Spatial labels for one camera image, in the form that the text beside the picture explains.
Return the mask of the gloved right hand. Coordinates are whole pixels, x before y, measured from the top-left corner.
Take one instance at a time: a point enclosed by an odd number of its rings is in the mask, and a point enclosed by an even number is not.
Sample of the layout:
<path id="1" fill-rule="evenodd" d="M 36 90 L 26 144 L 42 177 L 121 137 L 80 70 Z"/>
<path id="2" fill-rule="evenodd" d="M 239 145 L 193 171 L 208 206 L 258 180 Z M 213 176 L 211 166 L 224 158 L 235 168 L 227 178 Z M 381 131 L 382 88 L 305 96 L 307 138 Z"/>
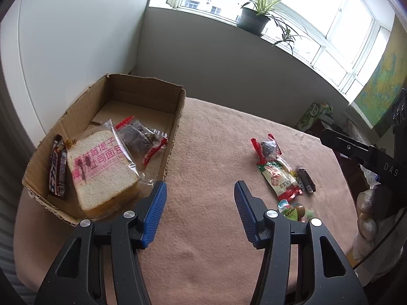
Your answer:
<path id="1" fill-rule="evenodd" d="M 385 190 L 377 185 L 361 192 L 356 199 L 358 232 L 353 243 L 352 257 L 357 262 L 374 249 L 378 231 L 378 222 L 374 218 L 375 205 L 378 205 L 380 209 L 384 203 L 383 197 L 385 195 Z"/>

